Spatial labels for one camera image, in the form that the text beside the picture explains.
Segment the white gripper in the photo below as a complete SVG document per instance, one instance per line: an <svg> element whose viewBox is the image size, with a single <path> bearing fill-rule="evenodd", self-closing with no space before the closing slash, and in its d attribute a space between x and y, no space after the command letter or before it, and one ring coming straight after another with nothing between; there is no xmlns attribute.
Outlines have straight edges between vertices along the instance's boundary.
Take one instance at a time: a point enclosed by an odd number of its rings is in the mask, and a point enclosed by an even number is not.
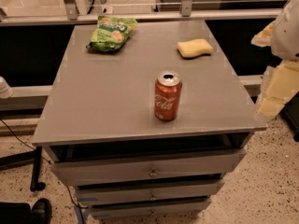
<svg viewBox="0 0 299 224"><path fill-rule="evenodd" d="M279 66L266 68L256 104L260 117L272 119L299 92L299 62L295 62L299 60L299 0L290 0L251 44L271 46L272 53L283 59Z"/></svg>

